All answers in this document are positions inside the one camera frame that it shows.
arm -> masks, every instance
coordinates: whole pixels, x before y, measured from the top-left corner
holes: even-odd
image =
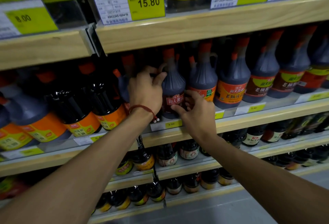
[[[215,106],[187,91],[188,111],[174,105],[189,134],[258,201],[278,223],[324,223],[329,190],[228,144],[216,134]]]
[[[151,72],[157,70],[147,67],[130,79],[130,104],[157,113],[166,73],[152,82]],[[152,118],[144,109],[134,109],[120,125],[2,208],[2,223],[86,223],[122,158]]]

red string bracelet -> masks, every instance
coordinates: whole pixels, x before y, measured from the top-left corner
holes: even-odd
[[[143,106],[143,105],[133,105],[133,106],[131,106],[130,107],[130,109],[129,109],[129,113],[131,113],[131,111],[134,109],[134,108],[137,108],[137,107],[141,107],[141,108],[143,108],[144,110],[146,110],[146,111],[148,111],[148,112],[150,112],[150,113],[152,113],[153,114],[153,122],[154,123],[156,123],[157,121],[160,121],[160,119],[153,113],[153,111],[150,109],[150,108],[148,108],[148,107],[146,107],[146,106]]]

forearm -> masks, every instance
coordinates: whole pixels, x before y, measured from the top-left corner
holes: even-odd
[[[116,128],[4,207],[0,219],[10,224],[86,223],[122,158],[151,119],[143,109],[134,110]]]
[[[218,136],[198,140],[278,223],[329,218],[329,191],[241,151]]]

supermarket aisle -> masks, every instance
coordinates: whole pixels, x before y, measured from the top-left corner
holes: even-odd
[[[329,170],[306,175],[303,178],[329,189]],[[108,222],[108,224],[142,223],[274,224],[276,222],[245,190]]]

hand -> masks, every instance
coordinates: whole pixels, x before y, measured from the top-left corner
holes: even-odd
[[[150,76],[150,73],[157,74],[158,69],[146,66],[142,72],[137,74],[136,78],[129,80],[130,107],[143,105],[150,108],[154,114],[157,114],[162,106],[161,84],[167,73],[161,72],[154,79]]]
[[[171,108],[180,115],[188,133],[197,142],[217,135],[214,103],[207,102],[196,91],[187,90],[186,93],[191,96],[185,97],[188,111],[179,105],[172,105]]]

